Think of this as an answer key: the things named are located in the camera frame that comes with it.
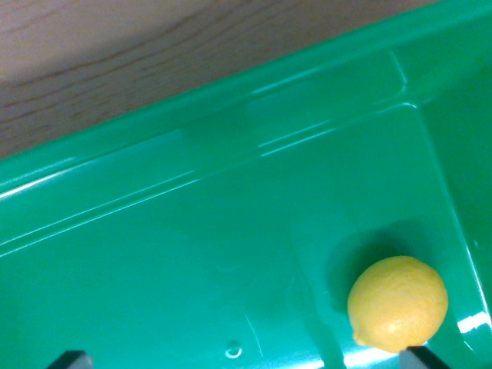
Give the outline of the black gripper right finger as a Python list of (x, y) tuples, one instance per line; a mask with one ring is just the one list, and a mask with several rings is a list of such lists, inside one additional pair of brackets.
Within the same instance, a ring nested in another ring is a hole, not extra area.
[(436, 354), (425, 346), (408, 347), (399, 353), (400, 369), (450, 369)]

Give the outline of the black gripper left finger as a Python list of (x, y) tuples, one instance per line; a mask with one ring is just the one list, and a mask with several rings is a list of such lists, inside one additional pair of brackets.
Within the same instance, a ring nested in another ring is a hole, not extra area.
[(47, 369), (93, 369), (94, 361), (85, 351), (65, 351)]

